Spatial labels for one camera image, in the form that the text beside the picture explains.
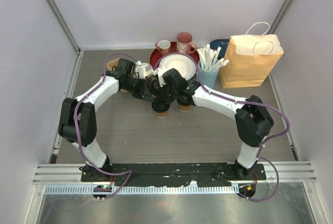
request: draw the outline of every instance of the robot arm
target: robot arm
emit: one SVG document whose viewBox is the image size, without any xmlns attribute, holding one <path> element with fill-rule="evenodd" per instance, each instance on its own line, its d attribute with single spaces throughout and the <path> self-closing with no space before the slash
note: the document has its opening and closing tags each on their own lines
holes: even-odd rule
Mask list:
<svg viewBox="0 0 333 224">
<path fill-rule="evenodd" d="M 230 98 L 232 101 L 262 103 L 260 98 L 254 95 L 249 99 L 235 97 L 215 90 L 207 92 L 196 81 L 188 84 L 175 69 L 163 70 L 161 74 L 163 79 L 159 78 L 157 81 L 163 83 L 153 82 L 151 88 L 153 94 L 157 96 L 158 100 L 156 101 L 159 102 L 160 106 L 163 106 L 161 101 L 169 104 L 176 99 L 182 105 L 206 107 L 236 121 L 238 135 L 242 140 L 241 150 L 235 162 L 236 170 L 241 178 L 250 174 L 257 162 L 260 145 L 269 134 L 274 121 L 264 107 L 236 104 L 222 97 Z M 221 95 L 221 97 L 211 94 L 212 92 Z"/>
<path fill-rule="evenodd" d="M 78 101 L 89 95 L 92 90 L 95 90 L 95 88 L 101 84 L 94 93 L 82 101 L 78 111 L 82 152 L 90 161 L 86 162 L 84 172 L 93 172 L 95 173 L 94 177 L 100 180 L 105 180 L 108 176 L 98 173 L 90 163 L 106 172 L 110 172 L 111 167 L 109 157 L 100 149 L 96 141 L 97 125 L 95 113 L 110 96 L 116 94 L 120 89 L 130 91 L 134 98 L 151 102 L 153 99 L 148 89 L 148 79 L 135 79 L 130 76 L 133 67 L 133 62 L 120 59 L 116 69 L 114 71 L 107 71 L 105 78 L 101 77 L 87 92 L 75 99 L 66 98 L 62 102 L 58 133 L 79 149 L 73 119 L 74 109 Z"/>
</svg>

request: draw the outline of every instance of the gray tabletop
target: gray tabletop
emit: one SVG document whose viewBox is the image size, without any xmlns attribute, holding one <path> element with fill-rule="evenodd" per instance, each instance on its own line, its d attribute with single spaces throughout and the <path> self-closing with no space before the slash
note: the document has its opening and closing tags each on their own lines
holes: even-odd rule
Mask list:
<svg viewBox="0 0 333 224">
<path fill-rule="evenodd" d="M 85 51 L 73 96 L 93 86 L 102 75 L 106 56 L 119 52 L 148 62 L 152 50 Z M 214 89 L 234 96 L 257 95 L 263 102 L 277 107 L 268 78 L 260 87 L 222 89 L 217 77 Z M 271 134 L 283 131 L 280 115 L 270 113 L 275 121 Z M 241 140 L 235 122 L 203 107 L 181 112 L 177 103 L 172 103 L 169 114 L 158 118 L 149 102 L 119 92 L 99 108 L 96 117 L 97 141 L 114 163 L 234 161 L 240 151 Z M 271 140 L 262 156 L 273 161 L 294 160 L 286 135 Z M 82 162 L 76 148 L 63 140 L 57 163 Z"/>
</svg>

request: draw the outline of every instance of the paper bag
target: paper bag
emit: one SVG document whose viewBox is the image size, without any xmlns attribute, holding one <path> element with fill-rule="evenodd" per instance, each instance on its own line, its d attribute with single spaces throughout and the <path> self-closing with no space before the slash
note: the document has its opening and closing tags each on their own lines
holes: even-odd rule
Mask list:
<svg viewBox="0 0 333 224">
<path fill-rule="evenodd" d="M 223 88 L 260 86 L 282 54 L 276 35 L 231 36 L 224 56 L 229 63 L 220 69 Z"/>
</svg>

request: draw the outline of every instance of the white mug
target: white mug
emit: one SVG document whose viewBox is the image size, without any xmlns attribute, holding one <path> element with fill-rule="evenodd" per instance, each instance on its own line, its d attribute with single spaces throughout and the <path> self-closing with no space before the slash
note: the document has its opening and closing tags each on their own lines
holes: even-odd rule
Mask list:
<svg viewBox="0 0 333 224">
<path fill-rule="evenodd" d="M 170 51 L 171 43 L 168 40 L 162 40 L 155 43 L 156 49 L 161 53 L 162 56 L 166 55 Z"/>
</svg>

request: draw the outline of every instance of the white rope handle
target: white rope handle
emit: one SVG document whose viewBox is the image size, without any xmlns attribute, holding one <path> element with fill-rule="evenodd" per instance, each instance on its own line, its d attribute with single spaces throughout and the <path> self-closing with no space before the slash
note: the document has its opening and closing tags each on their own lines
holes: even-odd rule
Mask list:
<svg viewBox="0 0 333 224">
<path fill-rule="evenodd" d="M 257 25 L 257 24 L 260 24 L 260 23 L 264 23 L 264 24 L 268 25 L 268 29 L 263 33 L 263 35 L 266 35 L 267 32 L 268 32 L 268 31 L 270 30 L 270 28 L 271 28 L 270 24 L 267 23 L 267 22 L 256 22 L 255 24 L 253 24 L 253 25 L 248 29 L 248 31 L 245 33 L 245 35 L 247 35 L 247 34 L 249 33 L 249 31 L 252 29 L 253 26 L 255 26 L 255 25 Z"/>
<path fill-rule="evenodd" d="M 253 46 L 253 49 L 252 49 L 252 55 L 253 55 L 253 52 L 254 52 L 254 48 L 255 46 L 258 44 L 258 43 L 262 43 L 262 42 L 270 42 L 272 44 L 272 50 L 271 52 L 269 53 L 269 55 L 273 52 L 273 49 L 274 49 L 274 43 L 271 42 L 271 41 L 261 41 L 261 42 L 257 42 L 254 46 Z"/>
</svg>

